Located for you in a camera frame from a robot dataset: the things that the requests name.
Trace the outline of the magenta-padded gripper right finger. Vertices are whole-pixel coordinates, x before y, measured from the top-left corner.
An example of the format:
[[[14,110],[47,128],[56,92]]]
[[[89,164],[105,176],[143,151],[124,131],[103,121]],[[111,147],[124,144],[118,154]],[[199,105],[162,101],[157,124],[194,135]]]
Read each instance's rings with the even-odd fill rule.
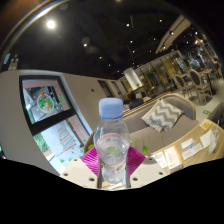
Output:
[[[145,157],[130,147],[126,159],[126,187],[140,188],[166,176],[153,157]]]

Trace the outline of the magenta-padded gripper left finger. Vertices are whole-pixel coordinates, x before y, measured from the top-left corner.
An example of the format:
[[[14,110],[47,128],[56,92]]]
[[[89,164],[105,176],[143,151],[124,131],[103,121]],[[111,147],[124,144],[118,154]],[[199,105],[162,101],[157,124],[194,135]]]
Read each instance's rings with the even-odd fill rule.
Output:
[[[81,158],[73,158],[60,177],[84,188],[100,189],[102,174],[96,149],[91,148]]]

